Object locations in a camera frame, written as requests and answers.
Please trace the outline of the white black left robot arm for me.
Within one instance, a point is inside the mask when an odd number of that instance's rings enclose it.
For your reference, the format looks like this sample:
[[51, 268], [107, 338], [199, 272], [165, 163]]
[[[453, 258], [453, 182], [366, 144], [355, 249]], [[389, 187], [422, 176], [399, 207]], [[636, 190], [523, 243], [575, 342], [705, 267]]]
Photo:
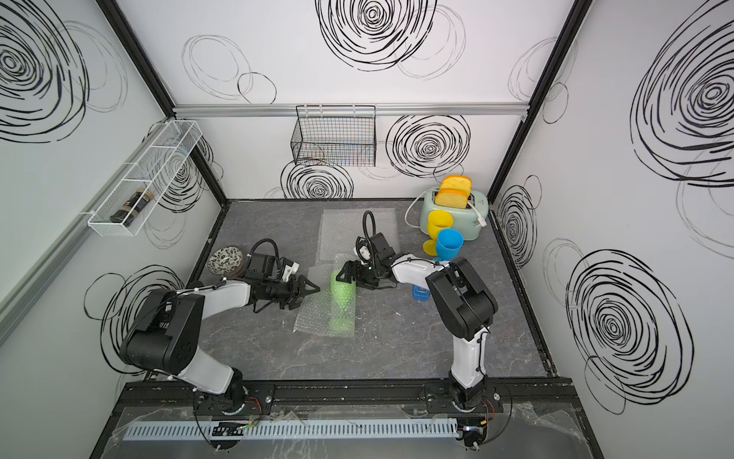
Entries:
[[199, 345], [202, 321], [225, 311], [256, 306], [296, 309], [306, 296], [320, 292], [300, 275], [289, 280], [224, 279], [185, 290], [158, 289], [148, 294], [126, 333], [118, 355], [128, 365], [172, 376], [198, 391], [231, 404], [237, 412], [248, 399], [242, 372], [220, 363]]

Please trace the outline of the green plastic wine glass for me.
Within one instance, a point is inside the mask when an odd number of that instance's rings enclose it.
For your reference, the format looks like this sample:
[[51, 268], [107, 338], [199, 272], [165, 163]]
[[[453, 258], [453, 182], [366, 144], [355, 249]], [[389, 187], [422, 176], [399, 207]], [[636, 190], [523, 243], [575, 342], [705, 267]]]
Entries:
[[333, 336], [352, 338], [356, 329], [357, 285], [338, 281], [338, 271], [333, 271], [330, 283], [329, 330]]

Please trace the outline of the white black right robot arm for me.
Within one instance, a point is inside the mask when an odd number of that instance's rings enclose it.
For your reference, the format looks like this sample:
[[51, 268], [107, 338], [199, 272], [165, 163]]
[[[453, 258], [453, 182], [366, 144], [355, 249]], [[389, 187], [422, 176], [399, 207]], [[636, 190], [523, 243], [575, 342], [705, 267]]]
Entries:
[[336, 282], [380, 290], [382, 282], [409, 284], [429, 292], [443, 325], [453, 336], [449, 393], [460, 411], [482, 403], [487, 374], [486, 338], [498, 303], [470, 262], [460, 256], [462, 233], [443, 229], [429, 258], [398, 254], [382, 234], [357, 239], [356, 260], [344, 263]]

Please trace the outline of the blue tape dispenser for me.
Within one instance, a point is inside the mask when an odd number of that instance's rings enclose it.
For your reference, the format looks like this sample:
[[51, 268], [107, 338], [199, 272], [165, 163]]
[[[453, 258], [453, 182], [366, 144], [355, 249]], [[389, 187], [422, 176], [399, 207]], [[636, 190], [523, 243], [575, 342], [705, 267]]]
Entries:
[[412, 298], [414, 300], [418, 301], [428, 301], [430, 300], [430, 290], [426, 288], [422, 288], [419, 286], [414, 286], [412, 290]]

